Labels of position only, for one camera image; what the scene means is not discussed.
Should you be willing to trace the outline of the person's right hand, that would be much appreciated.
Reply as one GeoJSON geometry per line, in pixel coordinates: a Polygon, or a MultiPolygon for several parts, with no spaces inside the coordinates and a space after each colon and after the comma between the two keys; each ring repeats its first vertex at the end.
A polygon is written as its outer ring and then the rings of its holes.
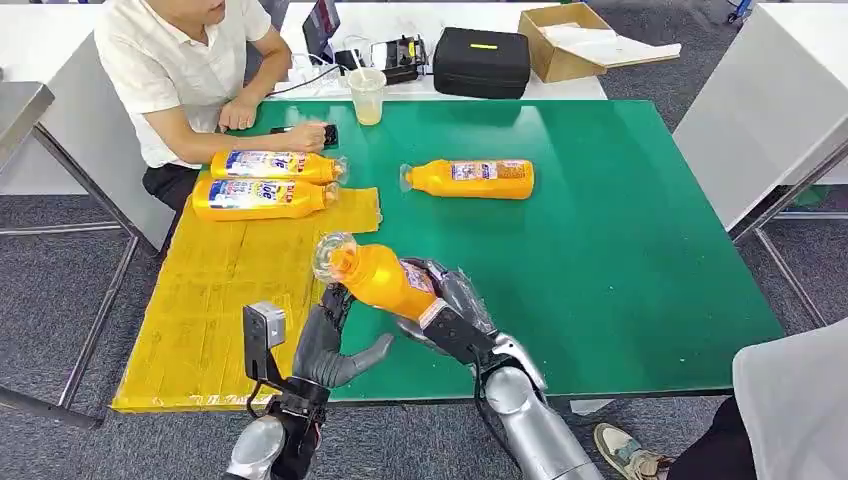
{"type": "Polygon", "coordinates": [[[324,122],[308,122],[292,127],[285,133],[285,148],[289,151],[319,153],[325,148],[324,122]]]}

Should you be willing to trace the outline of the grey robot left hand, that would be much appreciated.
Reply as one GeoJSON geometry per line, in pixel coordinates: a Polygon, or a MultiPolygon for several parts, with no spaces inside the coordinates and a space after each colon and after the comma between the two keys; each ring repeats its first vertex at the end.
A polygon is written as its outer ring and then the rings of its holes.
{"type": "Polygon", "coordinates": [[[342,333],[355,297],[340,283],[328,285],[314,305],[301,332],[292,363],[292,376],[327,389],[343,386],[383,361],[395,336],[379,336],[365,350],[341,353],[342,333]]]}

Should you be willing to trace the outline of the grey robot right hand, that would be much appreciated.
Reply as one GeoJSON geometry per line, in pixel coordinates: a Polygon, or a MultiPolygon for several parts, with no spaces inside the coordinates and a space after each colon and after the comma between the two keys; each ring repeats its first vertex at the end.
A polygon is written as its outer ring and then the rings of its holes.
{"type": "Polygon", "coordinates": [[[497,328],[484,300],[461,269],[449,270],[432,259],[402,257],[401,260],[423,269],[432,281],[436,295],[456,310],[468,325],[487,337],[486,342],[479,346],[483,353],[494,347],[497,328]]]}

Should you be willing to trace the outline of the person's left hand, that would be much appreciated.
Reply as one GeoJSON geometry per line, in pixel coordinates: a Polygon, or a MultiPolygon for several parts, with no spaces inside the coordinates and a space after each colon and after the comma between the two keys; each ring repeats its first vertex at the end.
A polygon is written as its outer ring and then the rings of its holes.
{"type": "Polygon", "coordinates": [[[219,115],[218,128],[221,132],[246,130],[255,124],[259,103],[237,97],[226,103],[219,115]]]}

